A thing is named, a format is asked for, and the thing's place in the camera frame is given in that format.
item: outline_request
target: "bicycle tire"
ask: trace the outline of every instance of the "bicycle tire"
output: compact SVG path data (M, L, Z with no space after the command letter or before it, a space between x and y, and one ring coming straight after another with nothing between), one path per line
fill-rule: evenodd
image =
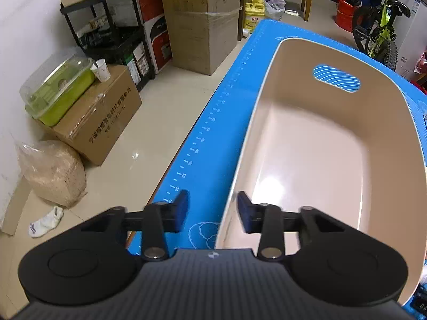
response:
M398 61L398 47L393 41L385 39L379 46L378 54L374 59L395 71Z
M361 6L354 11L353 19L351 21L351 28L353 29L353 37L356 42L357 49L364 54L367 54L367 50L363 47L363 39L354 32L354 29L356 26L363 25L371 19L372 13L375 13L375 10L372 7Z

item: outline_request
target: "white cloth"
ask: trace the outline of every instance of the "white cloth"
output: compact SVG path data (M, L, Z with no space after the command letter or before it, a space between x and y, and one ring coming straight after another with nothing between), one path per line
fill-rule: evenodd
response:
M33 238L45 235L50 230L53 230L58 226L59 221L61 221L63 215L64 210L61 207L53 207L53 209L46 216L29 224L28 234Z

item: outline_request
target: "red and white box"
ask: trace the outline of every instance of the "red and white box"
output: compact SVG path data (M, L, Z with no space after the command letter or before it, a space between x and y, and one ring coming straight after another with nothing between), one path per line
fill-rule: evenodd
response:
M162 0L139 0L154 70L159 73L172 59Z

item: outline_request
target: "red bucket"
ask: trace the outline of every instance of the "red bucket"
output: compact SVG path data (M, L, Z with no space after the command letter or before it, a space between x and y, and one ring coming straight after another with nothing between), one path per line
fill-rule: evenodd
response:
M338 0L338 10L337 16L335 17L335 23L344 30L353 32L353 13L358 7L359 6L352 6L351 4L347 3L346 0Z

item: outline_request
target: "yellow plastic bottle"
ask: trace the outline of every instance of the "yellow plastic bottle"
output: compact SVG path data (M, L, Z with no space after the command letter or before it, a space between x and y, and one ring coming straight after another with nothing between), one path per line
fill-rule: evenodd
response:
M258 23L264 19L265 8L264 0L252 0L251 3L245 3L245 25L251 33L255 30Z

